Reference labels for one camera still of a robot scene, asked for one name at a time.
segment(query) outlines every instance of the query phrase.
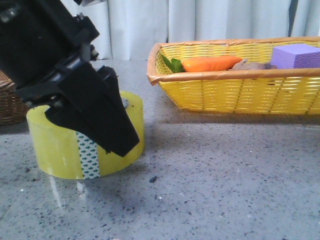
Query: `curtain fold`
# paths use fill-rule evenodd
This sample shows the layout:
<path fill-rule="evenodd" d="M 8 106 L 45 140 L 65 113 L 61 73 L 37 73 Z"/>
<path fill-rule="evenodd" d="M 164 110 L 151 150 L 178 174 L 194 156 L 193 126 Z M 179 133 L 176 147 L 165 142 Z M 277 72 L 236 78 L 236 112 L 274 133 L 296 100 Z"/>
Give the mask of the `curtain fold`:
<path fill-rule="evenodd" d="M 108 0 L 86 7 L 62 2 L 95 24 L 100 59 L 147 59 L 152 46 L 163 42 L 320 33 L 320 0 Z"/>

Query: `purple sponge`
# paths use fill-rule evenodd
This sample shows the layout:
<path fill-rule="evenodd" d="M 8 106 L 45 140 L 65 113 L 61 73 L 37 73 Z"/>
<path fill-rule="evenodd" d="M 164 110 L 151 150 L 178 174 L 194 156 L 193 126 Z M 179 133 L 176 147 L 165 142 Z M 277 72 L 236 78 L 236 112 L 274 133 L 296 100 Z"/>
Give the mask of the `purple sponge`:
<path fill-rule="evenodd" d="M 270 63 L 278 69 L 320 68 L 320 48 L 303 43 L 275 46 Z"/>

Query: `granite surface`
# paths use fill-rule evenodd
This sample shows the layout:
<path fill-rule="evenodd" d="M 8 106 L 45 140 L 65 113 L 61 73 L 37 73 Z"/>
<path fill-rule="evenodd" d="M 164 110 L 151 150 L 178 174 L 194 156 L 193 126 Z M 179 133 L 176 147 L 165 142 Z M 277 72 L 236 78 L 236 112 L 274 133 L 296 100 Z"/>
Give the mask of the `granite surface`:
<path fill-rule="evenodd" d="M 61 179 L 37 167 L 26 122 L 0 126 L 1 240 L 320 240 L 320 117 L 182 111 L 146 61 L 102 62 L 143 99 L 144 153 Z"/>

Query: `black robotic arm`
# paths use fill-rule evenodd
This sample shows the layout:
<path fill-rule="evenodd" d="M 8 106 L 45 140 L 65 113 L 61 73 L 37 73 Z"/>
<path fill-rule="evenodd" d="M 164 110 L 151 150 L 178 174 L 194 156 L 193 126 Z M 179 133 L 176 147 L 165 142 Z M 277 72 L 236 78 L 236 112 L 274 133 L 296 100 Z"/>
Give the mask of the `black robotic arm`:
<path fill-rule="evenodd" d="M 49 105 L 49 121 L 123 157 L 139 137 L 115 71 L 90 64 L 98 35 L 88 17 L 72 17 L 60 0 L 0 0 L 0 69 L 22 101 L 30 108 Z"/>
<path fill-rule="evenodd" d="M 101 2 L 105 2 L 107 0 L 74 0 L 78 5 L 82 4 L 83 6 L 99 4 Z"/>

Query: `yellow tape roll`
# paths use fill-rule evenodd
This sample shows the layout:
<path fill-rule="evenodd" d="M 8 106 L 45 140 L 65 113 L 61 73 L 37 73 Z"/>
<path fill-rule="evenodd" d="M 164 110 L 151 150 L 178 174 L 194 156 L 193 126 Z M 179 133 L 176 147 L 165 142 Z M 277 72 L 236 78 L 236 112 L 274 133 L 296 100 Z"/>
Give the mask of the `yellow tape roll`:
<path fill-rule="evenodd" d="M 126 112 L 140 139 L 126 156 L 106 153 L 85 135 L 52 124 L 45 116 L 48 106 L 39 106 L 26 115 L 38 167 L 59 178 L 92 179 L 132 164 L 145 145 L 143 101 L 131 92 L 120 91 L 120 94 L 129 102 Z"/>

